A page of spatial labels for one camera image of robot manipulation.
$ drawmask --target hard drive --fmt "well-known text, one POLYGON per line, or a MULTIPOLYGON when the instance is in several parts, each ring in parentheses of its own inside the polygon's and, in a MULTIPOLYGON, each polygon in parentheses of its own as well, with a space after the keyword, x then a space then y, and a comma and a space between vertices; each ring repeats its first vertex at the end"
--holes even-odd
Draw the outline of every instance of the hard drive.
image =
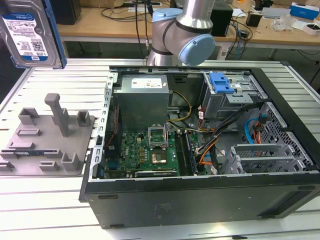
POLYGON ((67 64, 49 0, 0 0, 0 34, 19 68, 67 64))

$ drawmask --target floor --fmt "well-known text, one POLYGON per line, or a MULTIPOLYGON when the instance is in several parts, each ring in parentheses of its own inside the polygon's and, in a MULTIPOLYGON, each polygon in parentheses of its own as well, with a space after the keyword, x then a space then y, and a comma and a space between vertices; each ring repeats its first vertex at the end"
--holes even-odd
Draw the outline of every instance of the floor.
MULTIPOLYGON (((96 42, 67 42, 70 58, 117 58, 117 59, 140 59, 141 53, 135 43, 101 43, 102 52, 96 42)), ((143 54, 147 51, 142 46, 143 54)), ((217 58, 219 48, 217 47, 210 60, 217 58)), ((248 48, 241 60, 244 61, 271 61, 269 59, 270 49, 248 48)), ((320 53, 317 55, 305 54, 306 59, 296 50, 280 49, 275 61, 287 61, 307 81, 310 82, 317 70, 320 68, 320 53)), ((236 60, 236 56, 230 55, 228 60, 236 60)), ((0 103, 23 73, 23 69, 16 68, 10 59, 10 53, 0 40, 0 103)), ((320 88, 320 73, 316 76, 312 86, 317 90, 320 88)))

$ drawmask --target open computer tower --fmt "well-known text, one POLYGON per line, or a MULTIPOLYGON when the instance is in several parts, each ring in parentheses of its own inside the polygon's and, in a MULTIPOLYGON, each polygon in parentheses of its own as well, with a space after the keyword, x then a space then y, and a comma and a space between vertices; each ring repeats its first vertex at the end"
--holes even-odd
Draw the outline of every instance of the open computer tower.
POLYGON ((284 218, 319 151, 259 68, 113 66, 81 190, 103 229, 284 218))

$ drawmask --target desk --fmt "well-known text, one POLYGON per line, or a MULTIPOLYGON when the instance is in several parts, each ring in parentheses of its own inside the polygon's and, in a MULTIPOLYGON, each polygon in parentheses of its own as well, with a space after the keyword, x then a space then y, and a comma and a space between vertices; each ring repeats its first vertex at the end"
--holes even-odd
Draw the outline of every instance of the desk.
MULTIPOLYGON (((109 66, 144 64, 138 59, 68 59, 65 69, 25 70, 0 105, 0 149, 6 146, 19 125, 18 114, 22 107, 34 107, 39 114, 51 114, 44 102, 47 93, 59 93, 60 105, 68 108, 70 115, 89 110, 90 115, 97 118, 88 146, 92 148, 109 66)), ((205 61, 202 66, 261 68, 320 141, 320 134, 317 134, 319 95, 291 67, 277 61, 205 61)), ((320 239, 320 197, 283 219, 102 230, 89 204, 78 201, 81 183, 82 175, 0 177, 0 239, 213 240, 231 239, 234 235, 264 240, 320 239)))
MULTIPOLYGON (((234 1, 234 6, 249 11, 254 4, 253 0, 245 2, 234 1)), ((122 12, 113 14, 114 18, 132 16, 132 12, 122 12)), ((241 23, 246 22, 246 18, 238 17, 241 23)), ((249 48, 269 48, 269 49, 299 49, 299 50, 318 50, 320 51, 320 36, 310 36, 301 30, 276 32, 271 28, 271 19, 261 19, 258 27, 251 27, 253 32, 252 39, 246 45, 249 48)), ((152 37, 152 24, 147 23, 147 34, 152 37)), ((138 29, 142 44, 145 42, 145 23, 138 22, 138 29)), ((101 15, 101 9, 97 7, 83 7, 82 13, 75 25, 58 25, 58 30, 62 41, 79 42, 104 42, 104 43, 137 43, 137 32, 135 22, 118 22, 101 15)), ((221 47, 218 60, 226 58, 229 48, 236 38, 236 31, 230 27, 226 37, 215 37, 216 45, 221 47)))

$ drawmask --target blue box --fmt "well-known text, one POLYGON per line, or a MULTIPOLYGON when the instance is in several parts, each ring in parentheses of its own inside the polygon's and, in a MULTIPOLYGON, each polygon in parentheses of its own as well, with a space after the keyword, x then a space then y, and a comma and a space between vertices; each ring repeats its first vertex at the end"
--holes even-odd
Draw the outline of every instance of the blue box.
POLYGON ((319 7, 316 6, 309 6, 309 5, 299 5, 299 3, 293 2, 292 5, 290 6, 291 12, 290 14, 292 16, 300 17, 300 18, 305 18, 305 19, 310 19, 313 20, 315 19, 318 14, 319 14, 319 7))

